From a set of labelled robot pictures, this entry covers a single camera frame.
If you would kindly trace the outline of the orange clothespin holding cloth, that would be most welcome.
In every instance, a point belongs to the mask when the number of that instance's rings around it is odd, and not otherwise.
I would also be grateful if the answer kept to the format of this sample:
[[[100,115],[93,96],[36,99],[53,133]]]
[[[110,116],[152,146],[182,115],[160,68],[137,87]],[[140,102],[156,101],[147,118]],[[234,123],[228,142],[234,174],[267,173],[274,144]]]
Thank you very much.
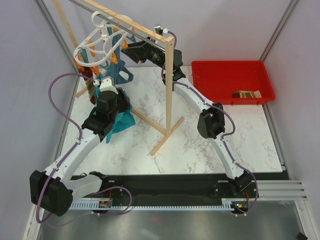
[[[123,44],[120,45],[123,49],[127,49],[129,47],[126,39],[123,40]]]

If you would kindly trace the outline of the teal cloth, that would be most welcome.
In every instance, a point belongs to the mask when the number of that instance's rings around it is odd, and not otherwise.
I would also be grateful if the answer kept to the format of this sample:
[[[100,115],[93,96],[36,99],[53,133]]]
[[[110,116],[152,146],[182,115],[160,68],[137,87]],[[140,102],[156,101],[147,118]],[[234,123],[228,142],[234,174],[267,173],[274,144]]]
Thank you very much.
[[[132,105],[129,110],[118,113],[116,117],[98,117],[96,115],[97,100],[100,96],[100,89],[96,90],[96,105],[90,113],[93,117],[93,129],[95,134],[99,135],[100,140],[106,139],[106,143],[110,143],[112,134],[122,132],[136,124],[133,115],[131,114]]]

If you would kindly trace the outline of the white round clip hanger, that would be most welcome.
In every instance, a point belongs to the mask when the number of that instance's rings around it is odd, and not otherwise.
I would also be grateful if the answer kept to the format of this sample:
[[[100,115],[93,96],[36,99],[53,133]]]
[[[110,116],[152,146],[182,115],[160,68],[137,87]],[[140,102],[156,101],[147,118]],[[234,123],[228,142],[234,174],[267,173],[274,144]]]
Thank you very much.
[[[107,20],[101,23],[95,22],[101,12],[95,11],[91,15],[91,22],[95,29],[75,48],[73,58],[84,67],[99,66],[105,62],[111,62],[109,58],[116,48],[124,44],[132,36],[125,30],[118,28]],[[88,56],[88,63],[83,62],[80,50],[85,49]]]

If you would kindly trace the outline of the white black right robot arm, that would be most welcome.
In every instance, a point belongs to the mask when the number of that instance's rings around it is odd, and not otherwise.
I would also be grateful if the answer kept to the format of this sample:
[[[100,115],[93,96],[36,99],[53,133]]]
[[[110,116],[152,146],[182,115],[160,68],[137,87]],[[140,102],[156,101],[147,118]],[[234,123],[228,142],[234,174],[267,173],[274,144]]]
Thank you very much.
[[[231,149],[227,136],[235,133],[236,126],[230,115],[224,111],[221,103],[214,103],[204,97],[186,79],[181,66],[182,52],[173,51],[173,92],[180,95],[199,114],[197,130],[214,147],[228,178],[228,190],[234,197],[242,196],[247,188],[254,184],[254,197],[258,195],[258,184],[254,174],[241,166],[236,160],[236,154]]]

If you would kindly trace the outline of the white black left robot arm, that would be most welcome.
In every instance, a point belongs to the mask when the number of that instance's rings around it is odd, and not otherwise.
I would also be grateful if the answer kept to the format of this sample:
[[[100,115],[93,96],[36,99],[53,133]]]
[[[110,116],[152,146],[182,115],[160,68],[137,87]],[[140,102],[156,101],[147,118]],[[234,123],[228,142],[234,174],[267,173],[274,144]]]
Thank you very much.
[[[130,108],[130,99],[122,88],[100,92],[96,107],[82,124],[73,144],[45,170],[31,174],[30,196],[38,211],[44,209],[60,217],[83,197],[104,197],[109,193],[106,175],[98,171],[82,177],[73,175],[87,155],[113,130],[117,116]]]

